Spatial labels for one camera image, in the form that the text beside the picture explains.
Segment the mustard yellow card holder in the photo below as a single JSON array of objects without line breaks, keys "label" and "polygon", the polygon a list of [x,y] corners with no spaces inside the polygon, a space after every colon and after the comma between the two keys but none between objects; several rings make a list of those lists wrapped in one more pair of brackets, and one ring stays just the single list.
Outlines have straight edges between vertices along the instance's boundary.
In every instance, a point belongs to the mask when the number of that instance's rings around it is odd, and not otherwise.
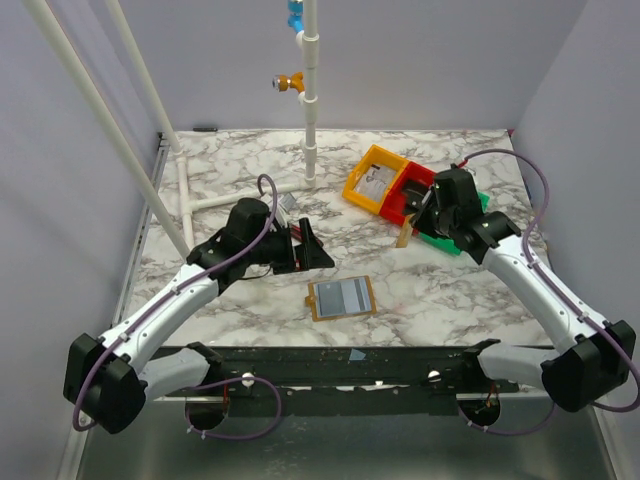
[{"label": "mustard yellow card holder", "polygon": [[305,304],[310,308],[314,322],[373,315],[377,312],[368,276],[310,283]]}]

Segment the gold credit card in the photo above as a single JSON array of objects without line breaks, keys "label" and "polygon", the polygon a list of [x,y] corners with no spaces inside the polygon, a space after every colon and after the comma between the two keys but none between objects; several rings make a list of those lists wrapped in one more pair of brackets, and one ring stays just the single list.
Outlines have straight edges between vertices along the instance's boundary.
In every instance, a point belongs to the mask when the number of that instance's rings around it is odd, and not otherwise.
[{"label": "gold credit card", "polygon": [[400,233],[396,240],[396,244],[395,244],[396,248],[406,248],[410,239],[412,238],[413,231],[414,231],[413,217],[414,217],[413,214],[407,215],[405,217],[404,222],[401,226]]}]

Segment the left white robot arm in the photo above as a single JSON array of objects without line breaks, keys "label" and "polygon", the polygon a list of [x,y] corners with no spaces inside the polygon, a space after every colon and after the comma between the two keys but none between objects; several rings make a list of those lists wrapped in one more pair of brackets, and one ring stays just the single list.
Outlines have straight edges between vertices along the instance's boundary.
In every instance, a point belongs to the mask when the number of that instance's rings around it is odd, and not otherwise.
[{"label": "left white robot arm", "polygon": [[275,275],[332,268],[306,218],[301,237],[291,238],[276,208],[243,198],[226,225],[196,246],[171,281],[145,306],[98,337],[82,334],[69,348],[63,386],[73,404],[72,424],[85,430],[81,415],[111,434],[127,428],[147,403],[182,389],[200,386],[221,362],[206,346],[190,344],[159,358],[164,342],[192,315],[244,277],[252,265]]}]

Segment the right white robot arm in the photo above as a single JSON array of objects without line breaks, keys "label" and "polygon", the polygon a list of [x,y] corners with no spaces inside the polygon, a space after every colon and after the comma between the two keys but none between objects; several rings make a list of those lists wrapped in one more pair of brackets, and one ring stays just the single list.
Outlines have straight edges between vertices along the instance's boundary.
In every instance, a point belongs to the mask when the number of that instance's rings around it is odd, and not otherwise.
[{"label": "right white robot arm", "polygon": [[571,293],[507,215],[484,212],[468,171],[437,173],[411,222],[421,233],[452,240],[499,278],[552,342],[550,350],[483,344],[474,362],[485,377],[542,389],[567,412],[581,410],[628,380],[634,330],[623,320],[609,322]]}]

